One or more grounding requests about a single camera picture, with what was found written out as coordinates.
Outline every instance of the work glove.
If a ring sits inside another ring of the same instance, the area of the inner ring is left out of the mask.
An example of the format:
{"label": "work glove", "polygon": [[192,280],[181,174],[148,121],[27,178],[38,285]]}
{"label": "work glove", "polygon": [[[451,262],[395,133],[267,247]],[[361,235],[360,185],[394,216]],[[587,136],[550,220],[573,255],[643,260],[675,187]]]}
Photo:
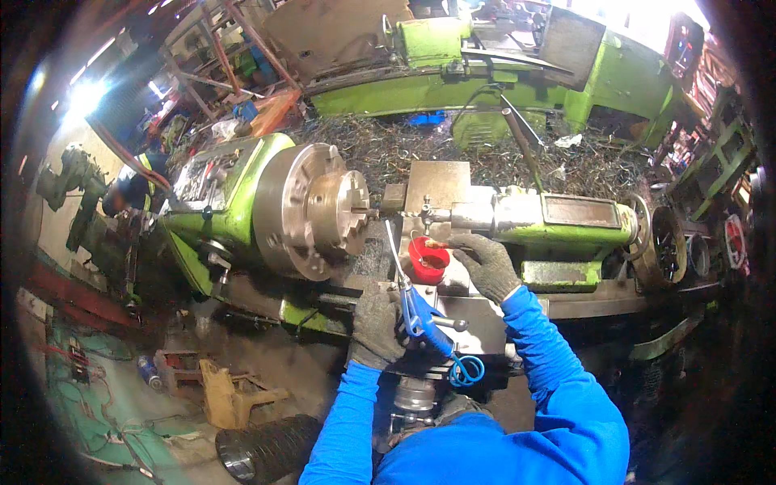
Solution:
{"label": "work glove", "polygon": [[469,272],[482,296],[501,305],[523,284],[514,272],[512,260],[501,243],[479,234],[454,234],[447,241],[452,255]]}
{"label": "work glove", "polygon": [[404,355],[399,344],[401,304],[398,291],[384,291],[371,282],[355,306],[350,359],[385,370]]}

